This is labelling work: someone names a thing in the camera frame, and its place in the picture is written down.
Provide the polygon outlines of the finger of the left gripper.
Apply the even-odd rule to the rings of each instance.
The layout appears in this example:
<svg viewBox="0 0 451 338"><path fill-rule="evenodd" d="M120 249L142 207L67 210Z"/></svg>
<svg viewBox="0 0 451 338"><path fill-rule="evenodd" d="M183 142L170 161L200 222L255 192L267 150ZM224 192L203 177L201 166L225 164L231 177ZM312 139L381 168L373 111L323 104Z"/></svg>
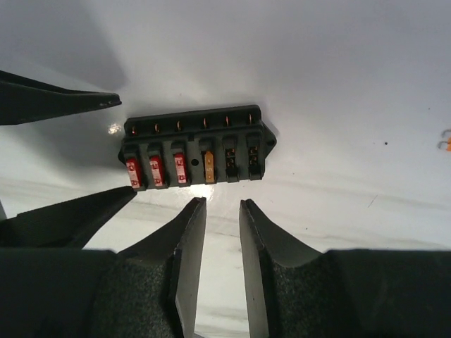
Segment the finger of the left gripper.
<svg viewBox="0 0 451 338"><path fill-rule="evenodd" d="M136 195L118 187L19 213L1 221L1 247L81 249Z"/></svg>
<svg viewBox="0 0 451 338"><path fill-rule="evenodd" d="M118 94L70 90L1 72L1 124L20 125L121 105Z"/></svg>

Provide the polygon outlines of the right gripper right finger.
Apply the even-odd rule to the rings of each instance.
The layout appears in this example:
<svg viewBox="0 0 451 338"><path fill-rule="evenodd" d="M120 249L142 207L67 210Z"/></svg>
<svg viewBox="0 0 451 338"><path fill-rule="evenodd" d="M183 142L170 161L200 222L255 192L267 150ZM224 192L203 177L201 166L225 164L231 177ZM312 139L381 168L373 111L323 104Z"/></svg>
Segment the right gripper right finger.
<svg viewBox="0 0 451 338"><path fill-rule="evenodd" d="M449 337L450 252L325 253L240 204L252 337Z"/></svg>

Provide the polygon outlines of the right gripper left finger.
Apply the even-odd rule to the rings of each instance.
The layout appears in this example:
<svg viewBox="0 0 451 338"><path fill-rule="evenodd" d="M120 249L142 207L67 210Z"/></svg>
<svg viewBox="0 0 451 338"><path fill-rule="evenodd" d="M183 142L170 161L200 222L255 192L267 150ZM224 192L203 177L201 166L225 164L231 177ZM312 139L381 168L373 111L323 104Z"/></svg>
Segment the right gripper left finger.
<svg viewBox="0 0 451 338"><path fill-rule="evenodd" d="M2 337L192 337L206 201L118 252L1 250Z"/></svg>

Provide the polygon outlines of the black fuse box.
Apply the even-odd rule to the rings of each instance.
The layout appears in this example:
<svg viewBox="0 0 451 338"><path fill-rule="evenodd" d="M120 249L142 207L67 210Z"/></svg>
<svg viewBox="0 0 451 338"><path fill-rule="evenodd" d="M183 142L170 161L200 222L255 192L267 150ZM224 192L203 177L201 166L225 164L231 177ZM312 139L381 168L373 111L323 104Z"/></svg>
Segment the black fuse box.
<svg viewBox="0 0 451 338"><path fill-rule="evenodd" d="M137 159L142 178L142 187L134 189L137 192L207 184L206 151L214 154L214 184L261 180L266 158L277 143L256 104L129 118L124 130L118 159L125 167L129 158ZM178 184L176 153L185 155L187 184ZM160 156L163 162L162 187L154 185L151 156Z"/></svg>

